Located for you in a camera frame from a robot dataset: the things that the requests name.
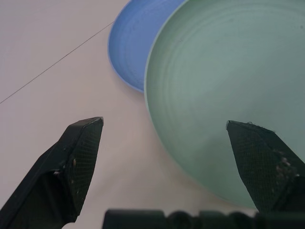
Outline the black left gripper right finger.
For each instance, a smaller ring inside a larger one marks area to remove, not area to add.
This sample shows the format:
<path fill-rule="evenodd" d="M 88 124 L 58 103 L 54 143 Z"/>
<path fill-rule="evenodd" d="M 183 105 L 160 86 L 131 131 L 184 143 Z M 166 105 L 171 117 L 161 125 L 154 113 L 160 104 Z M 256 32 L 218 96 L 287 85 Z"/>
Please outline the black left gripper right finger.
<path fill-rule="evenodd" d="M 305 212 L 305 163 L 275 132 L 226 124 L 238 173 L 259 212 Z"/>

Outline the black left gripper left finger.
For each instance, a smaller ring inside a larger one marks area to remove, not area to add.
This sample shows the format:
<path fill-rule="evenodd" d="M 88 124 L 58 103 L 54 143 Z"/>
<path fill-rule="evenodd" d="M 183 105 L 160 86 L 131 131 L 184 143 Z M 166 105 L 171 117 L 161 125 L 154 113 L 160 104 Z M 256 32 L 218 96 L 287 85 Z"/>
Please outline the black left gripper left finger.
<path fill-rule="evenodd" d="M 0 229 L 62 229 L 80 215 L 95 170 L 102 117 L 69 125 L 0 209 Z"/>

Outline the green plate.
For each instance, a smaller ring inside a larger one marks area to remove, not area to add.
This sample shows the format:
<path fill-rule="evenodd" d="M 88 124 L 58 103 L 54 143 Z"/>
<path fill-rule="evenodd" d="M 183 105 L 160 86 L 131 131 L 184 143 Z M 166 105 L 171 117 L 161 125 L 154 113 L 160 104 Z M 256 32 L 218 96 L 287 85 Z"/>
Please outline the green plate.
<path fill-rule="evenodd" d="M 153 43 L 144 91 L 175 162 L 218 197 L 253 208 L 226 123 L 275 131 L 305 160 L 305 0 L 188 0 Z"/>

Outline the blue plate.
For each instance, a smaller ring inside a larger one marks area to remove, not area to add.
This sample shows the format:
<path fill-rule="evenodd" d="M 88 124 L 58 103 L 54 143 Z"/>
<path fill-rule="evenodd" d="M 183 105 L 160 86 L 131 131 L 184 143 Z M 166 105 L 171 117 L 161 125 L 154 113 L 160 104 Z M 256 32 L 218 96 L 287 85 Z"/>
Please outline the blue plate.
<path fill-rule="evenodd" d="M 115 19 L 108 38 L 108 57 L 117 75 L 143 92 L 146 61 L 166 20 L 185 0 L 130 0 Z"/>

